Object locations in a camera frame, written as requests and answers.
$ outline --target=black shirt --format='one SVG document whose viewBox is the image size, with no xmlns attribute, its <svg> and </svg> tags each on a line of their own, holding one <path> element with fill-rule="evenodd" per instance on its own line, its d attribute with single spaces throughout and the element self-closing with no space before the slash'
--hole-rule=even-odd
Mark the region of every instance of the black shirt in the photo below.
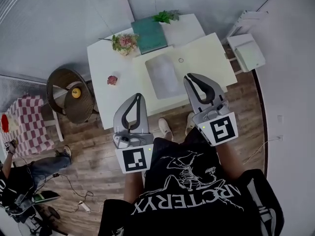
<svg viewBox="0 0 315 236">
<path fill-rule="evenodd" d="M 20 194 L 31 194 L 32 187 L 33 180 L 27 165 L 11 168 L 8 179 L 0 171 L 0 201 L 3 206 L 13 204 Z"/>
<path fill-rule="evenodd" d="M 279 235 L 283 213 L 262 171 L 229 181 L 208 151 L 208 145 L 164 151 L 133 205 L 105 201 L 99 235 Z"/>
</svg>

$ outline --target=yellow ball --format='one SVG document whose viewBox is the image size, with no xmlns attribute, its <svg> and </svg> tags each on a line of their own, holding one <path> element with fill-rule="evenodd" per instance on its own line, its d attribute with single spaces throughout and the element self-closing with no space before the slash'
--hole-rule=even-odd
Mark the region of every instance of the yellow ball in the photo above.
<svg viewBox="0 0 315 236">
<path fill-rule="evenodd" d="M 72 90 L 73 98 L 79 98 L 81 96 L 81 90 L 79 88 L 74 88 Z"/>
</svg>

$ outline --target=potted plant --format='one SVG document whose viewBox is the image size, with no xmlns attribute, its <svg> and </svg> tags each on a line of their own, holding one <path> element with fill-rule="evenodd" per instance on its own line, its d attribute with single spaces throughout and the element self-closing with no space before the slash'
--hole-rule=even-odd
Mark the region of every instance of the potted plant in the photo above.
<svg viewBox="0 0 315 236">
<path fill-rule="evenodd" d="M 118 34 L 113 35 L 112 39 L 99 38 L 102 40 L 107 40 L 112 42 L 113 50 L 119 52 L 123 56 L 127 56 L 131 51 L 137 48 L 136 34 Z"/>
<path fill-rule="evenodd" d="M 171 24 L 171 21 L 179 20 L 179 11 L 170 10 L 159 12 L 158 15 L 153 16 L 155 22 L 159 22 L 161 25 Z"/>
</svg>

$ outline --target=red object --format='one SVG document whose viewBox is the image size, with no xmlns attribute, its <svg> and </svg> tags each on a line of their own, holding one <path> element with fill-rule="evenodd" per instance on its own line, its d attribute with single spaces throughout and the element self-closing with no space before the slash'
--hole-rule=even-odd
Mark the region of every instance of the red object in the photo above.
<svg viewBox="0 0 315 236">
<path fill-rule="evenodd" d="M 107 78 L 108 85 L 116 85 L 117 81 L 118 81 L 118 78 L 114 75 L 111 75 Z"/>
<path fill-rule="evenodd" d="M 6 115 L 2 115 L 2 117 L 1 117 L 1 126 L 2 126 L 2 130 L 4 131 L 4 133 L 9 132 L 9 121 L 8 121 L 8 117 Z"/>
</svg>

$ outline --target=wire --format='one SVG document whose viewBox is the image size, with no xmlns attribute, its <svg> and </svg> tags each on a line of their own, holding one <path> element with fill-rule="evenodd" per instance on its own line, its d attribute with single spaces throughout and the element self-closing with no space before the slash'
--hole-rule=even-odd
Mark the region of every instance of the wire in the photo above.
<svg viewBox="0 0 315 236">
<path fill-rule="evenodd" d="M 9 210 L 9 208 L 5 208 L 3 205 L 0 205 L 0 207 L 5 209 L 5 210 Z"/>
<path fill-rule="evenodd" d="M 69 184 L 70 184 L 70 186 L 71 186 L 71 189 L 72 189 L 73 192 L 74 192 L 75 194 L 77 194 L 79 197 L 81 197 L 81 198 L 86 198 L 87 196 L 89 196 L 89 197 L 93 197 L 93 196 L 94 196 L 94 193 L 91 192 L 91 191 L 87 191 L 87 193 L 85 194 L 85 196 L 81 196 L 80 194 L 78 194 L 78 193 L 73 189 L 72 184 L 71 184 L 69 178 L 68 178 L 66 175 L 63 175 L 63 174 L 59 174 L 59 175 L 60 175 L 60 176 L 64 176 L 64 177 L 67 178 L 67 180 L 68 180 L 68 182 L 69 182 Z"/>
<path fill-rule="evenodd" d="M 39 187 L 37 188 L 37 190 L 34 192 L 34 194 L 36 194 L 38 191 L 40 191 L 41 188 L 43 188 L 44 185 L 45 185 L 48 181 L 50 181 L 51 179 L 53 179 L 53 178 L 54 178 L 54 177 L 51 177 L 51 178 L 49 178 L 49 179 L 47 180 L 47 178 L 45 177 L 45 181 L 43 182 L 43 184 L 42 184 L 41 186 L 39 186 Z"/>
<path fill-rule="evenodd" d="M 243 165 L 246 164 L 249 160 L 251 160 L 252 157 L 255 156 L 255 155 L 260 151 L 260 149 L 261 149 L 263 146 L 265 146 L 265 144 L 266 144 L 267 142 L 271 142 L 271 141 L 275 141 L 275 140 L 279 140 L 279 138 L 265 141 L 265 142 L 262 144 L 262 146 L 260 146 L 259 149 L 256 150 L 256 152 L 255 152 L 253 155 L 251 155 L 251 156 L 249 157 L 249 159 L 247 159 L 247 161 L 246 161 L 245 163 L 243 163 Z"/>
<path fill-rule="evenodd" d="M 90 212 L 96 212 L 96 213 L 99 213 L 99 212 L 100 212 L 100 208 L 101 208 L 101 206 L 102 206 L 102 205 L 104 205 L 104 203 L 102 203 L 102 204 L 99 206 L 99 211 L 90 210 Z"/>
<path fill-rule="evenodd" d="M 22 201 L 24 200 L 24 198 L 26 197 L 26 195 L 29 193 L 29 191 L 34 187 L 34 179 L 33 179 L 33 176 L 32 176 L 32 174 L 31 174 L 31 171 L 30 171 L 30 169 L 29 169 L 29 166 L 28 166 L 28 163 L 26 162 L 26 160 L 23 158 L 23 157 L 21 157 L 23 160 L 24 160 L 24 162 L 26 163 L 26 168 L 27 168 L 27 170 L 28 170 L 28 173 L 30 174 L 30 176 L 31 176 L 31 181 L 32 181 L 32 183 L 33 183 L 33 185 L 32 185 L 32 187 L 27 191 L 27 193 L 24 195 L 24 197 L 21 199 L 21 201 L 18 203 L 18 205 L 17 206 L 19 206 L 21 203 L 22 203 Z"/>
<path fill-rule="evenodd" d="M 78 195 L 79 197 L 84 198 L 83 202 L 85 202 L 85 200 L 87 199 L 87 197 L 93 197 L 93 196 L 94 196 L 94 193 L 91 192 L 91 191 L 87 191 L 86 194 L 85 194 L 85 196 L 82 196 L 82 195 L 78 194 L 78 193 L 73 189 L 72 184 L 71 184 L 69 178 L 68 178 L 66 175 L 58 174 L 58 176 L 64 176 L 64 177 L 67 178 L 67 180 L 68 180 L 68 182 L 69 182 L 69 184 L 70 184 L 71 189 L 73 190 L 73 192 L 74 192 L 76 195 Z M 77 205 L 77 206 L 78 206 L 78 208 L 77 208 L 76 210 L 73 210 L 73 211 L 62 210 L 62 209 L 58 209 L 57 211 L 61 210 L 61 211 L 68 212 L 68 213 L 75 213 L 75 212 L 77 212 L 77 211 L 79 210 L 79 208 L 80 208 L 79 205 Z"/>
<path fill-rule="evenodd" d="M 23 211 L 21 211 L 20 213 L 11 213 L 9 216 L 12 217 L 12 216 L 19 216 L 21 214 L 23 214 L 28 208 L 32 207 L 33 205 L 35 204 L 34 203 L 31 203 L 27 208 L 25 208 Z"/>
</svg>

